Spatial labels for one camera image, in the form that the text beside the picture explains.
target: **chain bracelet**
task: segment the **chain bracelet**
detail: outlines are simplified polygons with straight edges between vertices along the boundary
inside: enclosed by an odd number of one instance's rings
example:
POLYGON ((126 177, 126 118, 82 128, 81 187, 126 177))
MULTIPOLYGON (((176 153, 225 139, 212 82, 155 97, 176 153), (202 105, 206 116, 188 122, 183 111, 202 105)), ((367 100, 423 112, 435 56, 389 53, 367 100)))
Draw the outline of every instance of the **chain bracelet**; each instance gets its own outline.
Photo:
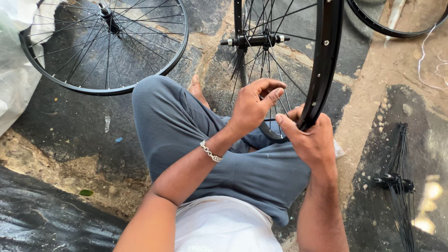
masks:
POLYGON ((222 157, 219 156, 215 156, 211 153, 211 151, 208 150, 208 148, 205 146, 205 140, 201 142, 201 147, 204 148, 204 151, 207 152, 207 154, 211 157, 211 159, 213 161, 215 161, 216 163, 221 162, 221 160, 223 159, 222 157))

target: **hub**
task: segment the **hub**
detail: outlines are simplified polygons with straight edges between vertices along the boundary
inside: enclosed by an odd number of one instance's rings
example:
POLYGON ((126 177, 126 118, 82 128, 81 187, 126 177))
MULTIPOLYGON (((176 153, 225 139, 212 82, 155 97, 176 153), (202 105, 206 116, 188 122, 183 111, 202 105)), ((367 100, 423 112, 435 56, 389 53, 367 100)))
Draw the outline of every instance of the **hub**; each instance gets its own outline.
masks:
POLYGON ((263 34, 254 36, 247 35, 247 32, 244 34, 239 34, 234 39, 221 41, 221 45, 236 46, 238 49, 247 49, 251 46, 262 46, 263 50, 267 51, 276 43, 282 43, 289 40, 290 38, 285 38, 283 35, 276 36, 274 32, 266 29, 263 34))
POLYGON ((103 3, 98 3, 99 16, 104 19, 108 25, 108 30, 113 34, 117 34, 121 31, 121 26, 115 21, 115 16, 112 15, 112 11, 109 7, 104 6, 103 3))

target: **man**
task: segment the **man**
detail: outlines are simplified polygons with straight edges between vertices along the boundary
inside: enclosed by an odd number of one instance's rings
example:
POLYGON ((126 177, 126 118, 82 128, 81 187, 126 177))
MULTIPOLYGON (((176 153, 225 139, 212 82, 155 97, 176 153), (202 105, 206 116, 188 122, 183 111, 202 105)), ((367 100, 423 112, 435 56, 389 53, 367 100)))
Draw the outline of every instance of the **man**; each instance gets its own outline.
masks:
POLYGON ((197 75, 190 92, 167 77, 140 81, 134 118, 153 184, 114 251, 280 252, 272 223, 289 222, 287 209, 307 185, 300 251, 348 251, 330 118, 321 114, 302 132, 294 123, 301 107, 277 114, 272 124, 290 143, 258 130, 285 88, 259 79, 240 90, 232 117, 219 117, 197 75))

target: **green leaf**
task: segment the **green leaf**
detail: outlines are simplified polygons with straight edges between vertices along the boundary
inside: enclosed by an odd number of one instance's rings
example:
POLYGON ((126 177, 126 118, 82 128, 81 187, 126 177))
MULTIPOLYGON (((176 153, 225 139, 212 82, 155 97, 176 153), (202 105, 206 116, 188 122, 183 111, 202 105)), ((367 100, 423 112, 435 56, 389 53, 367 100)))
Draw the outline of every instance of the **green leaf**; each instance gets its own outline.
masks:
POLYGON ((93 193, 94 193, 94 191, 86 190, 86 189, 81 190, 81 191, 79 192, 79 194, 81 194, 82 196, 87 196, 87 197, 88 197, 88 196, 92 196, 93 193))

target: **plastic bag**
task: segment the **plastic bag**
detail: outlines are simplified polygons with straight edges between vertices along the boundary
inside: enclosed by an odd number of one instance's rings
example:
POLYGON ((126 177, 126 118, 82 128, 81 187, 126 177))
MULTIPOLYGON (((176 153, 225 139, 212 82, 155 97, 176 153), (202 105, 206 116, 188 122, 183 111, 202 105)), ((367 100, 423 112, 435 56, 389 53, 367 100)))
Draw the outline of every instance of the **plastic bag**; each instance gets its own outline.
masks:
POLYGON ((333 144, 335 145, 335 154, 336 154, 336 158, 340 158, 343 155, 345 155, 344 150, 342 149, 341 146, 339 146, 339 144, 336 142, 336 140, 333 139, 333 144))
MULTIPOLYGON (((54 13, 54 5, 37 10, 37 1, 2 0, 0 4, 0 135, 23 113, 42 76, 28 61, 18 36, 20 31, 28 28, 33 22, 36 11, 54 13)), ((38 25, 33 29, 52 31, 54 25, 38 25)), ((37 56, 43 54, 40 43, 34 46, 37 56)), ((39 62, 45 66, 43 57, 39 58, 39 62)))

